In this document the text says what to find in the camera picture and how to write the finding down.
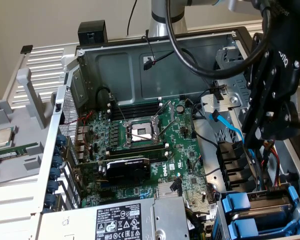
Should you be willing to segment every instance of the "black cable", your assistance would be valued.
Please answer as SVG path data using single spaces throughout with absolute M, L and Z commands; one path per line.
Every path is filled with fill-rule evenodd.
M 260 162 L 258 160 L 258 155 L 257 155 L 257 151 L 254 151 L 254 155 L 255 155 L 255 158 L 254 158 L 254 161 L 255 161 L 255 165 L 256 165 L 256 168 L 257 168 L 257 171 L 259 172 L 259 182 L 260 182 L 260 190 L 265 190 L 265 182 L 264 182 L 264 173 L 263 171 L 261 170 L 261 167 L 260 167 Z
M 242 144 L 242 147 L 243 147 L 243 151 L 244 151 L 248 161 L 251 163 L 251 165 L 253 167 L 253 171 L 255 173 L 255 190 L 258 191 L 258 174 L 257 174 L 256 168 L 255 168 L 254 162 L 251 160 L 249 152 L 247 152 L 244 144 Z
M 267 44 L 270 38 L 271 27 L 272 27 L 272 17 L 270 8 L 266 7 L 262 12 L 263 19 L 265 20 L 265 24 L 267 24 L 267 31 L 263 35 L 263 39 L 260 44 L 256 47 L 256 49 L 241 63 L 231 68 L 223 69 L 223 70 L 209 70 L 202 68 L 198 65 L 193 64 L 188 61 L 186 56 L 182 53 L 181 48 L 179 47 L 175 33 L 172 27 L 171 21 L 171 13 L 170 13 L 170 0 L 165 0 L 165 23 L 167 34 L 174 49 L 175 54 L 179 58 L 179 60 L 189 68 L 189 70 L 199 76 L 212 78 L 212 79 L 227 79 L 233 76 L 236 76 L 242 72 L 244 72 L 251 64 L 256 62 L 259 59 L 259 56 L 263 54 L 264 50 L 267 48 Z
M 150 47 L 150 50 L 151 50 L 151 53 L 152 53 L 152 57 L 153 57 L 153 61 L 156 61 L 156 57 L 155 57 L 154 51 L 152 51 L 152 46 L 151 46 L 151 44 L 150 44 L 150 42 L 149 42 L 148 37 L 147 37 L 146 35 L 143 35 L 143 36 L 141 37 L 141 39 L 145 39 L 145 40 L 146 40 L 146 42 L 148 43 L 148 45 L 149 45 L 149 47 Z
M 206 215 L 210 215 L 209 212 L 205 212 L 205 211 L 194 211 L 194 214 L 206 214 Z
M 99 87 L 96 92 L 95 92 L 95 104 L 97 105 L 97 101 L 98 101 L 98 94 L 100 93 L 101 90 L 106 90 L 108 93 L 111 93 L 110 89 L 106 86 L 101 86 Z
M 193 112 L 194 112 L 194 108 L 195 108 L 196 104 L 194 104 L 191 108 L 191 113 L 190 113 L 190 122 L 191 122 L 191 128 L 192 131 L 195 133 L 195 135 L 197 135 L 199 138 L 201 138 L 202 140 L 212 144 L 213 146 L 215 146 L 215 148 L 218 148 L 218 145 L 216 143 L 214 143 L 213 141 L 201 136 L 199 133 L 197 133 L 197 131 L 195 130 L 195 125 L 194 125 L 194 120 L 192 118 Z
M 214 170 L 212 170 L 212 171 L 210 171 L 210 172 L 208 172 L 206 174 L 203 174 L 203 175 L 197 174 L 197 173 L 195 173 L 195 166 L 196 166 L 196 164 L 197 164 L 198 161 L 199 161 L 199 158 L 197 160 L 195 160 L 194 164 L 192 165 L 192 174 L 195 175 L 195 176 L 197 176 L 197 177 L 205 178 L 206 176 L 209 176 L 209 175 L 213 174 L 214 172 L 220 170 L 220 167 L 218 167 L 218 168 L 216 168 L 216 169 L 214 169 Z
M 127 36 L 129 35 L 130 22 L 131 22 L 132 15 L 134 14 L 134 11 L 135 11 L 135 7 L 136 7 L 136 4 L 137 4 L 137 1 L 138 1 L 138 0 L 135 0 L 135 2 L 134 2 L 134 4 L 133 4 L 132 10 L 131 10 L 131 14 L 130 14 L 130 17 L 129 17 L 128 26 L 126 27 L 126 35 L 127 35 Z
M 145 64 L 143 64 L 143 70 L 145 70 L 145 71 L 149 70 L 157 62 L 165 59 L 166 57 L 170 56 L 171 54 L 173 54 L 175 52 L 174 50 L 170 51 L 167 54 L 165 54 L 165 55 L 159 57 L 158 59 L 156 59 L 155 55 L 154 55 L 154 52 L 152 51 L 152 47 L 151 47 L 151 44 L 150 44 L 150 41 L 149 41 L 148 37 L 144 35 L 144 36 L 142 36 L 142 39 L 143 38 L 145 38 L 146 42 L 148 43 L 148 45 L 150 47 L 150 50 L 152 52 L 152 56 L 153 56 L 153 60 L 149 59 Z M 192 59 L 192 61 L 194 62 L 194 64 L 198 65 L 198 62 L 197 62 L 195 56 L 189 50 L 187 50 L 185 48 L 181 48 L 181 51 L 184 52 L 184 53 L 186 53 Z M 208 83 L 208 81 L 204 77 L 202 77 L 200 75 L 199 75 L 199 77 L 205 82 L 205 84 L 208 86 L 208 88 L 210 88 L 210 84 Z

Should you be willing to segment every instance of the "psu label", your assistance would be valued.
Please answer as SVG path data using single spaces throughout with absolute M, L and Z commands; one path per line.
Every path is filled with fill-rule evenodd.
M 141 240 L 141 205 L 131 204 L 96 212 L 95 240 Z

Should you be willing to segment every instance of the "connector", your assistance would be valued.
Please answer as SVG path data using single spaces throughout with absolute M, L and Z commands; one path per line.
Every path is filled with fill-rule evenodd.
M 143 70 L 149 70 L 150 68 L 152 68 L 152 66 L 155 65 L 155 62 L 152 61 L 152 59 L 150 58 L 144 65 L 143 65 Z

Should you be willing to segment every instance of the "colored wires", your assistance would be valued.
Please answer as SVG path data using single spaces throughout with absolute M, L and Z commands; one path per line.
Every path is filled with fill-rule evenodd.
M 277 154 L 277 151 L 275 149 L 275 147 L 273 146 L 273 143 L 269 143 L 269 142 L 265 142 L 263 143 L 265 150 L 269 151 L 270 153 L 273 154 L 274 158 L 276 159 L 276 170 L 275 170 L 275 176 L 274 176 L 274 187 L 280 186 L 281 182 L 280 182 L 280 178 L 279 178 L 279 174 L 280 174 L 280 158 Z M 265 164 L 265 160 L 263 160 L 261 162 L 261 166 L 264 167 Z

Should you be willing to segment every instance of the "cpu processor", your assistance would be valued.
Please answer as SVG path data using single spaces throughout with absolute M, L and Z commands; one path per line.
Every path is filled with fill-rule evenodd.
M 0 148 L 9 146 L 13 135 L 13 127 L 0 129 Z

